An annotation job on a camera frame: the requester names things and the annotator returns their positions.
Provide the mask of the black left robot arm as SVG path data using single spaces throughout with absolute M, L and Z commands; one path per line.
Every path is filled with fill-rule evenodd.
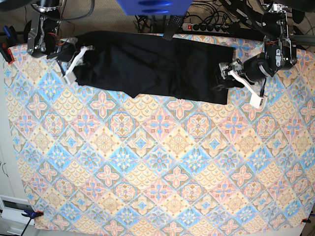
M 217 89 L 245 87 L 251 93 L 250 104 L 260 108 L 268 100 L 265 95 L 267 79 L 280 70 L 289 70 L 297 63 L 293 19 L 287 6 L 270 1 L 258 24 L 247 1 L 244 0 L 242 4 L 252 26 L 264 35 L 263 51 L 245 62 L 236 59 L 220 63 Z

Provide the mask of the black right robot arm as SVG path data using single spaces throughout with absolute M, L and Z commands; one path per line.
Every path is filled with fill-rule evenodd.
M 63 82 L 71 85 L 76 81 L 74 68 L 83 63 L 84 54 L 94 50 L 94 46 L 78 47 L 78 38 L 62 39 L 61 23 L 83 19 L 91 15 L 95 1 L 87 14 L 66 19 L 63 13 L 67 1 L 65 0 L 36 0 L 31 3 L 34 10 L 32 20 L 26 26 L 28 53 L 34 58 L 45 56 L 57 61 L 63 74 Z

